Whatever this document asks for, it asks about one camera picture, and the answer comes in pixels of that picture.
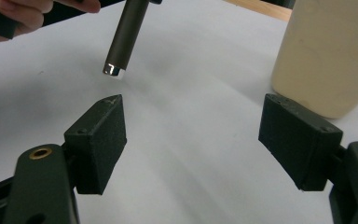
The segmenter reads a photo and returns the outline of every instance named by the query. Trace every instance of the white tabletop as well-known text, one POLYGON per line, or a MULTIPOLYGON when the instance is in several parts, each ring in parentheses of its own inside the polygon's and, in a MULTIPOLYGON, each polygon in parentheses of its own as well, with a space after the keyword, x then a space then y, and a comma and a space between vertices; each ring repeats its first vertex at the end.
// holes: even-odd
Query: white tabletop
MULTIPOLYGON (((0 181, 122 94, 129 142, 104 195, 77 195, 82 223, 332 223, 331 185, 301 192, 257 140, 286 22, 221 0, 150 5, 120 81, 102 70, 123 6, 0 43, 0 181)), ((358 106, 333 122, 358 141, 358 106)))

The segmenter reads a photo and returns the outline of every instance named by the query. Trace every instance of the fingernail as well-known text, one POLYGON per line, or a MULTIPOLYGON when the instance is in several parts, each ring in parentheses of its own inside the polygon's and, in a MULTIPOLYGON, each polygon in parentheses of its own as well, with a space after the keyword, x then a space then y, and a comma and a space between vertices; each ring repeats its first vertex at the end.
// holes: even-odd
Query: fingernail
POLYGON ((12 11, 16 8, 16 4, 7 0, 0 0, 0 8, 3 10, 12 11))

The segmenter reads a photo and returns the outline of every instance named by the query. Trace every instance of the black tube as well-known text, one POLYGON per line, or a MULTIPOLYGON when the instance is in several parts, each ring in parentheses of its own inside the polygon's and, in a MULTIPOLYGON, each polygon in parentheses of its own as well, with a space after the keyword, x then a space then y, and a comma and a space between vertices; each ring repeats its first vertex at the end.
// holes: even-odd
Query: black tube
POLYGON ((127 69, 148 5, 149 0, 127 0, 106 57, 105 74, 116 77, 120 70, 127 69))

